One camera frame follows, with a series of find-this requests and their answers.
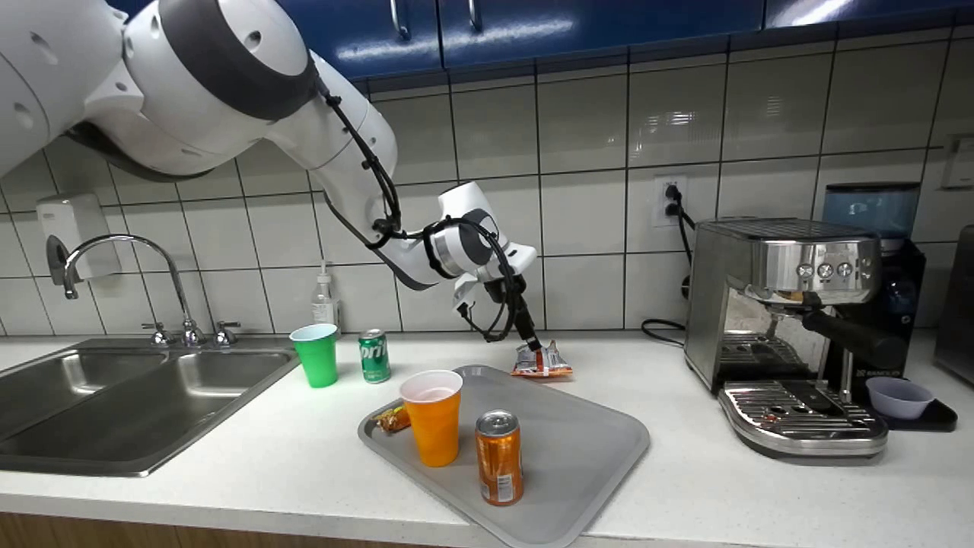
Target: soda can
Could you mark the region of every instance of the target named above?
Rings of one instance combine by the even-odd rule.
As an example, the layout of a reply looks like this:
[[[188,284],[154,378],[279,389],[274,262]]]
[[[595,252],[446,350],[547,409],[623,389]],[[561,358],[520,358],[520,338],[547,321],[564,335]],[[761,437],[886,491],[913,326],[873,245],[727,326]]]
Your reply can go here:
[[[383,328],[368,328],[359,335],[362,378],[368,384],[391,380],[391,348]]]
[[[513,412],[477,417],[477,471],[491,505],[514,505],[524,495],[520,425]]]

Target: wall tile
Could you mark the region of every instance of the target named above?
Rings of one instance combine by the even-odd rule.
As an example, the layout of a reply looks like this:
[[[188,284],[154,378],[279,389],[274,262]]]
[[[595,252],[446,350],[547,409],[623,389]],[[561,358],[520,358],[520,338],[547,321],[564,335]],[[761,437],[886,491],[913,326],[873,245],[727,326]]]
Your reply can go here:
[[[323,259],[310,194],[250,198],[259,265],[316,265]]]
[[[808,55],[831,55],[831,51],[835,51],[835,40],[798,41],[798,44],[766,44],[766,47],[738,47],[738,51],[730,51],[730,63],[774,62],[774,57],[808,57]]]
[[[330,265],[366,265],[381,262],[355,232],[346,232],[325,198],[315,194],[316,232],[323,238],[323,252]]]
[[[932,156],[922,176],[913,241],[958,241],[974,225],[974,192],[943,192],[943,153]]]
[[[211,333],[211,301],[208,301],[201,275],[179,270],[179,284],[183,284],[192,320],[198,321],[201,333]],[[148,288],[156,311],[156,321],[164,321],[170,335],[179,335],[183,311],[179,311],[170,275],[148,275]]]
[[[462,321],[462,315],[455,311],[455,284],[451,280],[429,285],[428,292],[414,292],[414,288],[397,284],[397,292],[399,292],[406,333],[466,333],[469,328]],[[477,294],[477,307],[497,311],[497,303],[485,292]]]
[[[623,171],[542,176],[544,256],[623,252]]]
[[[154,321],[150,294],[140,275],[104,277],[91,284],[106,335],[148,335]]]
[[[110,232],[127,232],[125,212],[118,208],[101,208],[101,212]],[[115,252],[118,252],[121,270],[140,270],[133,259],[133,245],[118,243]]]
[[[693,57],[651,57],[632,63],[632,72],[666,72],[666,69],[689,69],[689,67],[712,67],[727,63],[727,55],[693,55]]]
[[[943,41],[842,51],[826,153],[925,145],[943,51]]]
[[[255,267],[243,201],[192,201],[186,223],[196,259],[208,267]]]
[[[922,183],[922,156],[922,150],[873,156],[823,156],[813,220],[823,220],[828,187]]]
[[[259,270],[203,270],[213,321],[240,321],[247,333],[270,333],[270,311]]]
[[[240,176],[239,165],[220,165],[211,172],[201,172],[196,179],[176,183],[176,192],[183,201],[203,201],[203,198],[239,198],[240,194]]]
[[[447,93],[381,101],[377,108],[397,129],[397,183],[456,179]]]
[[[175,201],[179,201],[175,183],[145,179],[136,172],[121,171],[112,162],[110,162],[110,171],[112,171],[121,205],[175,205]]]
[[[0,277],[32,277],[23,238],[11,216],[0,216]]]
[[[0,179],[0,192],[11,211],[38,211],[38,201],[59,194],[48,158],[43,153],[32,156]]]
[[[817,156],[831,57],[730,63],[724,158]]]
[[[316,267],[266,270],[266,285],[274,333],[293,333],[315,321]]]
[[[131,235],[145,235],[170,252],[179,270],[198,270],[179,205],[125,208],[125,223]],[[136,259],[145,270],[169,270],[164,259],[150,245],[136,245]]]
[[[402,225],[416,232],[436,220],[441,220],[439,194],[451,192],[455,187],[447,183],[432,183],[432,187],[406,187],[399,192],[399,208],[402,208]]]
[[[723,171],[719,216],[811,220],[819,158],[735,162]]]
[[[255,143],[239,158],[243,194],[307,192],[307,172],[276,145]]]
[[[487,87],[524,87],[524,86],[533,86],[536,81],[536,77],[497,77],[497,79],[480,79],[480,77],[475,77],[475,79],[455,79],[451,81],[451,90],[455,93],[462,93],[462,90],[487,90]]]
[[[626,72],[626,63],[615,57],[605,57],[605,62],[590,62],[595,67],[583,67],[574,62],[539,62],[539,81],[547,86],[547,81],[574,81],[574,79],[609,79],[609,77],[623,77]]]
[[[377,87],[368,93],[372,104],[391,104],[391,101],[411,101],[411,98],[436,98],[447,93],[451,87],[446,81],[425,81],[407,87]]]
[[[671,72],[633,72],[632,101],[632,165],[719,158],[724,116],[723,63]]]
[[[547,328],[622,328],[622,256],[544,259]]]
[[[689,301],[681,299],[681,280],[690,275],[685,252],[651,252],[626,259],[626,328],[639,328],[643,320],[689,320]]]
[[[51,335],[33,280],[0,280],[0,321],[8,335]]]
[[[717,220],[719,212],[719,168],[681,165],[632,171],[626,198],[626,248],[681,248],[679,225],[666,216],[666,187],[681,192],[681,205],[693,223]]]
[[[333,267],[340,333],[402,333],[392,275],[383,265]]]
[[[20,238],[23,238],[23,245],[25,245],[32,270],[38,277],[48,275],[46,235],[39,228],[38,212],[13,212],[11,220],[13,220],[13,225],[16,225]]]
[[[80,284],[77,292],[80,299],[65,299],[65,288],[51,284],[51,277],[38,277],[38,288],[43,299],[43,307],[48,311],[51,333],[59,338],[66,335],[104,335],[104,321],[99,315],[91,285]]]
[[[539,86],[542,171],[623,168],[623,77]]]
[[[838,47],[888,47],[888,44],[907,44],[907,41],[943,41],[950,40],[950,26],[929,26],[929,30],[911,30],[911,34],[877,34],[877,35],[842,35]]]
[[[974,133],[974,41],[953,41],[938,104],[936,145]]]
[[[99,205],[118,205],[110,162],[69,137],[46,150],[51,176],[65,194],[95,194]]]
[[[536,87],[455,93],[459,179],[539,171]]]
[[[938,326],[950,288],[955,243],[920,243],[925,256],[917,326]]]

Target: kitchen counter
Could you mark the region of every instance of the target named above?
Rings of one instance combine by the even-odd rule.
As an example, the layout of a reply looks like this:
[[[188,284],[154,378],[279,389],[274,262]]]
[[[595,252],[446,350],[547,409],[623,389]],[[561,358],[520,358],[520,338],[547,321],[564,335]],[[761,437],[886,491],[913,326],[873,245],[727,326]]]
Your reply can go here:
[[[0,367],[66,341],[0,341]],[[419,491],[359,436],[407,371],[513,366],[514,341],[391,338],[397,378],[366,384],[357,341],[340,380],[307,389],[296,367],[150,477],[0,471],[0,511],[183,524],[416,544],[497,544]],[[643,420],[651,450],[583,544],[971,544],[974,397],[932,367],[920,338],[907,373],[958,412],[955,431],[893,431],[873,463],[784,463],[750,450],[672,345],[643,335],[561,338],[575,366],[558,389]]]

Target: sink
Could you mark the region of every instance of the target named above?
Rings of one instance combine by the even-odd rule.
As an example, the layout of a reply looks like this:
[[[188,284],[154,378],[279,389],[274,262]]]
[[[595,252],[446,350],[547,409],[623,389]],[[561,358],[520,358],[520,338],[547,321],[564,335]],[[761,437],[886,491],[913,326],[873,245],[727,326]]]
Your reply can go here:
[[[88,341],[0,378],[0,470],[150,475],[293,367],[288,341]]]

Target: blue cabinet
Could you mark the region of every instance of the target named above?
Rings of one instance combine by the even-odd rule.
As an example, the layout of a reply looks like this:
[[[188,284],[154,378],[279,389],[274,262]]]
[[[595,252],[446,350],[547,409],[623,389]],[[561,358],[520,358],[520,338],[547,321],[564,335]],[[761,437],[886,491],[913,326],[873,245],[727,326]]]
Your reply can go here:
[[[764,0],[439,0],[447,67],[761,30]]]
[[[764,26],[811,26],[831,21],[932,18],[971,9],[974,0],[766,0]]]
[[[436,0],[279,0],[306,41],[349,79],[441,69]]]

